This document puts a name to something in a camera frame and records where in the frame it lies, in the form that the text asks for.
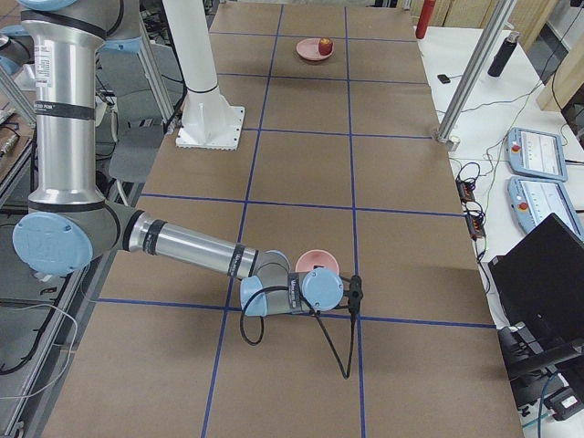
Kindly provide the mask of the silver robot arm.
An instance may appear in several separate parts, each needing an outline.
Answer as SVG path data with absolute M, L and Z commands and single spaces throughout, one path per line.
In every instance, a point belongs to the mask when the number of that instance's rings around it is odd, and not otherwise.
M 204 235 L 109 202 L 95 182 L 96 55 L 113 42 L 141 44 L 135 1 L 25 1 L 34 42 L 38 186 L 13 232 L 17 255 L 36 271 L 64 276 L 108 251 L 142 251 L 241 282 L 248 316 L 318 314 L 348 296 L 324 266 L 294 272 L 276 250 Z
M 107 40 L 101 52 L 121 52 L 137 54 L 141 49 L 141 37 Z M 12 77 L 25 64 L 34 63 L 34 41 L 21 25 L 6 26 L 1 29 L 1 68 Z

